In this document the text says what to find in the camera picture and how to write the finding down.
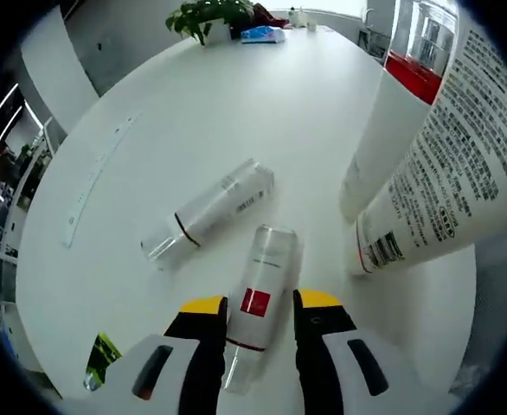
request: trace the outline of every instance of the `green object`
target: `green object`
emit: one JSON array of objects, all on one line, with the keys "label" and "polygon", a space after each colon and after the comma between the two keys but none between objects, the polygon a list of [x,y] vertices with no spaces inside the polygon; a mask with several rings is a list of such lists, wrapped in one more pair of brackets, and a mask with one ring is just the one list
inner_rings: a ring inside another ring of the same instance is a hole
[{"label": "green object", "polygon": [[211,23],[206,23],[203,30],[201,23],[223,19],[225,24],[233,25],[249,21],[254,15],[254,7],[248,0],[198,0],[183,3],[173,11],[165,25],[180,36],[183,32],[205,45],[205,37],[209,35]]},{"label": "green object", "polygon": [[114,363],[121,353],[113,345],[106,333],[98,333],[88,358],[84,386],[94,391],[106,382],[106,370]]}]

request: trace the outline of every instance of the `white wall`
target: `white wall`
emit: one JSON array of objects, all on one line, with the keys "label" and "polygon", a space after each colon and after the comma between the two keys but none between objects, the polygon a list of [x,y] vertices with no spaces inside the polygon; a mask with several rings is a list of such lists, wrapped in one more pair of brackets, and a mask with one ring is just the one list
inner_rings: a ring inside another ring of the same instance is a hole
[{"label": "white wall", "polygon": [[19,156],[19,154],[21,154],[21,148],[25,144],[31,144],[38,132],[38,126],[25,108],[22,110],[22,116],[5,138],[5,142],[10,147],[10,150],[13,151],[16,156]]},{"label": "white wall", "polygon": [[152,56],[181,40],[165,27],[169,13],[181,3],[181,0],[89,0],[66,21],[74,51],[100,95]]},{"label": "white wall", "polygon": [[344,16],[361,18],[367,8],[367,0],[264,0],[261,2],[268,10],[296,9],[331,11]]},{"label": "white wall", "polygon": [[48,130],[50,131],[50,134],[54,135],[60,143],[63,142],[67,133],[61,128],[57,120],[52,117],[52,113],[36,90],[36,86],[30,78],[29,72],[22,60],[20,49],[17,49],[14,52],[12,65],[9,70],[13,73],[17,84],[19,84],[19,90],[40,122],[44,124],[49,118],[52,118]]},{"label": "white wall", "polygon": [[29,31],[21,55],[36,91],[69,133],[99,96],[74,52],[59,6]]}]

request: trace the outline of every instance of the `ruler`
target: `ruler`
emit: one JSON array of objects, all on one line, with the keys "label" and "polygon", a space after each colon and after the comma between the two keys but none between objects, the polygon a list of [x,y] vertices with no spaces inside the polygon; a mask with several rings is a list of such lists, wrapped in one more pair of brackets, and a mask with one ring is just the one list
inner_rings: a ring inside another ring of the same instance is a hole
[{"label": "ruler", "polygon": [[80,216],[84,211],[84,207],[87,204],[88,196],[92,193],[94,184],[98,181],[99,175],[101,174],[104,167],[107,165],[109,158],[117,149],[119,143],[125,138],[126,133],[131,128],[131,125],[138,119],[140,114],[129,117],[123,124],[113,130],[112,135],[107,139],[106,147],[100,152],[93,162],[93,166],[88,174],[85,182],[82,185],[82,189],[78,193],[74,202],[73,208],[67,220],[65,222],[65,233],[63,235],[63,245],[67,248],[73,244],[74,233],[79,225]]}]

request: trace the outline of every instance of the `plastic bottle cap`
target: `plastic bottle cap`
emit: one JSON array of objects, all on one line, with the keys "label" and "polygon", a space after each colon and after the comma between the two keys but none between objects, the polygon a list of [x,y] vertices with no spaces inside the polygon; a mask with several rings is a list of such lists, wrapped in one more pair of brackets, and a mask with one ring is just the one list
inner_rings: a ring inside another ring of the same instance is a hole
[{"label": "plastic bottle cap", "polygon": [[225,374],[221,388],[225,391],[244,394],[255,376],[262,352],[241,348],[227,342],[225,348]]},{"label": "plastic bottle cap", "polygon": [[152,237],[140,242],[140,246],[149,261],[156,262],[162,270],[167,271],[175,271],[197,249],[182,230],[177,231],[167,223]]}]

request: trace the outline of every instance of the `round table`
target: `round table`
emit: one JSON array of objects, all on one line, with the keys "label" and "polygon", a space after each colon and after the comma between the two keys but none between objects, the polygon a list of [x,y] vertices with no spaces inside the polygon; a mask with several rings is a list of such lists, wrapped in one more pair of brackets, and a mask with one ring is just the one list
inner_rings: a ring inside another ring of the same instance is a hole
[{"label": "round table", "polygon": [[[55,155],[23,230],[16,301],[62,396],[87,396],[82,380],[99,332],[124,353],[148,334],[162,334],[184,302],[229,293],[262,223],[300,235],[300,286],[340,297],[359,326],[404,350],[426,383],[448,389],[472,323],[474,252],[395,275],[345,276],[338,190],[382,68],[327,28],[286,37],[279,45],[178,43],[103,96]],[[137,114],[65,247],[65,223],[94,160]],[[148,263],[139,241],[249,157],[274,171],[274,197],[177,275]],[[262,381],[243,397],[221,392],[220,413],[236,413],[235,405],[241,413],[302,412],[292,313],[267,353]]]}]

